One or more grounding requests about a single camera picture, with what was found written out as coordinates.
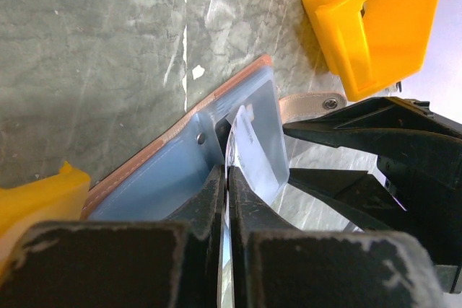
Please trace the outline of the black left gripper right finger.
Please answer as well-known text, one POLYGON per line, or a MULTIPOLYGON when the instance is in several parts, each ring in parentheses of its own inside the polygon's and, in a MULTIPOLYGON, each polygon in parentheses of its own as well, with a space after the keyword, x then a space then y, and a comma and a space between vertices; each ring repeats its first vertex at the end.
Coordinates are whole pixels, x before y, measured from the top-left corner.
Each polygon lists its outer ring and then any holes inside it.
POLYGON ((444 307, 427 251, 402 232, 304 232, 228 173, 236 307, 444 307))

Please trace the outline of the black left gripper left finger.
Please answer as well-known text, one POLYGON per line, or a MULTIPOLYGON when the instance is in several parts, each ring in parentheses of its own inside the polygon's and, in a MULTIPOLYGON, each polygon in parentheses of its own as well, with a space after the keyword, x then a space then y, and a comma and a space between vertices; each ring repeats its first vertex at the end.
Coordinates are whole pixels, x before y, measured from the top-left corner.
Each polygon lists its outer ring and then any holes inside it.
POLYGON ((3 307, 219 307, 225 169, 161 221, 44 221, 12 249, 3 307))

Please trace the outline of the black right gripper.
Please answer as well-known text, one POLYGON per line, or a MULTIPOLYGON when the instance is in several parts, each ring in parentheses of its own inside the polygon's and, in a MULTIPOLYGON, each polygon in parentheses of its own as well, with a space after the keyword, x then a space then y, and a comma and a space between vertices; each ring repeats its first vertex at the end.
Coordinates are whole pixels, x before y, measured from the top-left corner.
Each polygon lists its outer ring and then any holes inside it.
POLYGON ((377 154, 389 192, 366 171, 292 168, 289 184, 363 230, 408 232, 427 249, 443 289, 461 292, 461 124, 428 102, 372 97, 284 134, 333 148, 377 154))

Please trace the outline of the pink leather card holder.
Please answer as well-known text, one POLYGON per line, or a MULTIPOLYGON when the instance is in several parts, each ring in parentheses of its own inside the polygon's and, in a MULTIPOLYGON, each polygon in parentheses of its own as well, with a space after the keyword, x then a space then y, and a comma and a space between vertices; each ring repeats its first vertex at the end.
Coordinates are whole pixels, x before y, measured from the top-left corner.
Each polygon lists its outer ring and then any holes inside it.
POLYGON ((298 93, 279 99, 271 57, 262 55, 96 184, 82 218, 165 218, 200 190, 215 165, 224 164, 230 124, 241 105, 247 107, 277 181, 276 189, 263 195, 272 203, 289 177, 282 125, 325 115, 346 104, 346 97, 338 92, 298 93))

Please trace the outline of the white card from red bin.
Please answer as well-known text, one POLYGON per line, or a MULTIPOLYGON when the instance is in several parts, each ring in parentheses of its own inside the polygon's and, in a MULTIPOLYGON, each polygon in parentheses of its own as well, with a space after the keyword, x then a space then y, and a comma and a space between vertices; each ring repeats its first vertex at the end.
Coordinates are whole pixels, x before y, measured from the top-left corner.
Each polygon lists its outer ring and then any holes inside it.
MULTIPOLYGON (((251 188, 255 188, 258 183, 256 159, 252 159, 252 155, 257 157, 263 153, 263 149, 258 140, 255 139, 255 131, 251 124, 251 114, 248 109, 241 105, 231 118, 232 126, 225 148, 225 173, 228 175, 231 167, 241 169, 245 181, 251 188)), ((235 307, 234 299, 234 283, 233 283, 233 268, 232 268, 232 237, 230 230, 230 199, 225 198, 225 230, 223 241, 223 279, 222 279, 222 307, 235 307)))

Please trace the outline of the yellow bin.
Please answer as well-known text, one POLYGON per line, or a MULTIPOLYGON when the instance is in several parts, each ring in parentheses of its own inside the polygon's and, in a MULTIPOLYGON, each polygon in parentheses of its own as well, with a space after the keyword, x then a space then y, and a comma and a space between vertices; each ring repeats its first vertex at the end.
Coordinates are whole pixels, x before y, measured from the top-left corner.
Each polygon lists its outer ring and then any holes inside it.
POLYGON ((417 73, 439 0, 302 0, 332 74, 350 101, 417 73))
POLYGON ((57 175, 1 189, 1 272, 20 237, 42 221, 80 218, 90 189, 90 176, 64 162, 57 175))

